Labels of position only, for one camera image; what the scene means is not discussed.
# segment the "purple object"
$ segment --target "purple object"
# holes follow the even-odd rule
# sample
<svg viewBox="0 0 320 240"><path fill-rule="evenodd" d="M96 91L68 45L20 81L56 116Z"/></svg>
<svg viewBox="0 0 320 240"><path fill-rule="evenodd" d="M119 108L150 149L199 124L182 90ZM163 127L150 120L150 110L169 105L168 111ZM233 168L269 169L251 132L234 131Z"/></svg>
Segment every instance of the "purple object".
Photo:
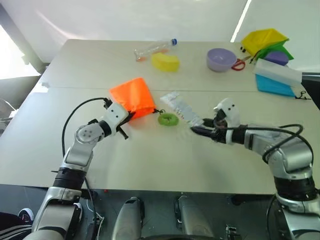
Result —
<svg viewBox="0 0 320 240"><path fill-rule="evenodd" d="M225 72L237 62L237 56L224 48L213 48L206 55L208 68L215 72Z"/></svg>
<svg viewBox="0 0 320 240"><path fill-rule="evenodd" d="M264 60L273 62L275 64L279 64L282 66L286 65L289 62L289 58L287 54L285 54L282 51L271 51L265 56Z"/></svg>

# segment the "plastic bag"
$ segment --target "plastic bag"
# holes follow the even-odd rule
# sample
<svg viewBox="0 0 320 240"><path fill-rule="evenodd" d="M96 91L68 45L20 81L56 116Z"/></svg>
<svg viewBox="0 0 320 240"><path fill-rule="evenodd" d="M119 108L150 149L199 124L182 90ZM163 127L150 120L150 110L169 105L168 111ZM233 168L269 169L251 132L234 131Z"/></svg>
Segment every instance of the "plastic bag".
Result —
<svg viewBox="0 0 320 240"><path fill-rule="evenodd" d="M132 79L114 88L110 93L127 111L135 112L132 119L154 112L156 105L142 77Z"/></svg>

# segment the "red scissors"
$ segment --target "red scissors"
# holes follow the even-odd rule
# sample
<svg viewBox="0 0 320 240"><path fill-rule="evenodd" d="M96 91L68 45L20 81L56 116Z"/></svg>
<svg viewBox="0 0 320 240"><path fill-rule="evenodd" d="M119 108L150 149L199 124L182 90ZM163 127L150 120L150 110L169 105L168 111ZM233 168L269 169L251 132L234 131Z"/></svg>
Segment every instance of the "red scissors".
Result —
<svg viewBox="0 0 320 240"><path fill-rule="evenodd" d="M235 64L231 67L233 70L236 70L236 71L241 71L242 69L245 68L246 66L246 60L248 60L249 58L251 58L251 56L246 56L245 58L238 58L235 62Z"/></svg>

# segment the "black cable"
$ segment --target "black cable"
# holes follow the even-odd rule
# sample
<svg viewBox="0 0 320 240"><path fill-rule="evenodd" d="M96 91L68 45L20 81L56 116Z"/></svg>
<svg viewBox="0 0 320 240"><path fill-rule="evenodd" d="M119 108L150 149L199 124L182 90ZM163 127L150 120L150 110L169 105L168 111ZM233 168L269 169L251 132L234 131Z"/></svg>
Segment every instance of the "black cable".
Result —
<svg viewBox="0 0 320 240"><path fill-rule="evenodd" d="M66 154L66 147L65 147L65 133L66 133L66 128L67 128L67 125L68 125L68 122L70 121L71 117L73 116L73 114L75 114L75 112L78 110L78 108L80 108L82 105L86 104L86 103L89 103L89 102L92 102L92 101L96 101L96 100L104 100L106 99L105 97L96 97L96 98L91 98L91 99L88 99L82 103L80 103L72 112L71 114L68 116L68 118L66 119L65 123L64 123L64 126L63 126L63 129L62 129L62 136L61 136L61 143L62 143L62 155L63 157L65 156Z"/></svg>
<svg viewBox="0 0 320 240"><path fill-rule="evenodd" d="M217 124L216 119L213 119L213 125L214 127L218 128L218 129L224 129L224 130L237 130L239 129L239 127L224 127L224 126L219 126ZM297 132L292 132L292 131L288 131L285 130L284 128L289 128L289 127L298 127L299 130ZM312 160L311 160L311 164L314 164L314 151L310 145L310 143L302 136L300 136L300 133L304 130L304 127L300 124L288 124L288 125L283 125L280 126L279 128L274 128L274 127L247 127L247 126L242 126L241 129L245 129L245 130L259 130L259 131L272 131L272 132L280 132L280 133L286 133L286 134L290 134L291 136L284 139L283 141L277 143L276 145L272 146L271 148L269 148L263 155L262 155L262 160L268 164L268 161L266 159L267 155L270 154L272 151L274 151L275 149L279 148L281 145L287 143L288 141L294 139L294 138L299 138L301 141L303 141L308 148L311 151L312 154Z"/></svg>
<svg viewBox="0 0 320 240"><path fill-rule="evenodd" d="M87 180L86 177L84 177L84 182L86 185L86 188L89 192L89 196L90 196L90 200L91 200L91 205L92 205L92 213L93 213L93 224L94 224L94 228L92 231L92 236L91 236L91 240L95 240L96 239L96 233L97 233L97 212L96 212L96 206L94 204L94 198L92 196L92 192L91 192L91 188L89 185L89 182Z"/></svg>
<svg viewBox="0 0 320 240"><path fill-rule="evenodd" d="M201 136L205 136L205 137L208 137L208 138L210 138L211 135L212 135L212 133L210 131L208 131L207 129L205 129L205 128L191 127L191 130L196 134L199 134Z"/></svg>
<svg viewBox="0 0 320 240"><path fill-rule="evenodd" d="M272 204L274 203L276 199L276 195L274 194L270 200L270 203L269 203L269 206L268 208L266 209L266 213L265 213L265 218L266 218L266 236L268 238L268 240L271 240L271 237L270 237L270 228L269 228L269 216L270 216L270 210L271 210L271 207L272 207Z"/></svg>
<svg viewBox="0 0 320 240"><path fill-rule="evenodd" d="M68 118L66 119L63 129L62 129L62 136L61 136L61 145L62 145L62 156L64 157L66 155L66 147L65 147L65 134L66 134L66 128L67 125L71 119L71 117L75 114L75 112L84 104L92 102L92 101L96 101L96 100L105 100L105 97L96 97L96 98L91 98L88 99L82 103L80 103L72 112L71 114L68 116ZM95 240L96 239L96 233L97 233L97 212L96 212L96 206L95 206L95 202L94 202L94 198L92 196L92 189L90 188L89 182L87 180L87 177L84 177L84 182L87 188L87 191L89 193L90 196L90 201L91 201L91 205L92 205L92 211L93 211L93 223L94 223L94 229L92 231L92 236L91 236L91 240Z"/></svg>

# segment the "black floor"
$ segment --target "black floor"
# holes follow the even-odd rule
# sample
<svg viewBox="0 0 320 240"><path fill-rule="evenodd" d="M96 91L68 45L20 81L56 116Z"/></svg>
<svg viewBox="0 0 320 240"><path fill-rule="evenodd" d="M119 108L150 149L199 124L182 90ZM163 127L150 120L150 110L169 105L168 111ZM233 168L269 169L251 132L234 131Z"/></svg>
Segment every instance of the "black floor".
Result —
<svg viewBox="0 0 320 240"><path fill-rule="evenodd" d="M181 233L176 228L174 215L174 200L182 194L181 192L97 190L97 193L96 211L105 217L100 240L111 239L118 213L123 203L132 196L144 201L143 237ZM30 208L36 214L45 194L45 190L38 188L0 185L0 212L17 214L22 208ZM245 202L235 206L231 203L231 195L227 194L185 194L190 196L204 212L217 239L223 239L226 224L237 227L244 240L267 239L265 214L268 200ZM86 200L82 199L80 202L83 206L83 219L75 239L84 240L87 226L92 221L92 213L87 209Z"/></svg>

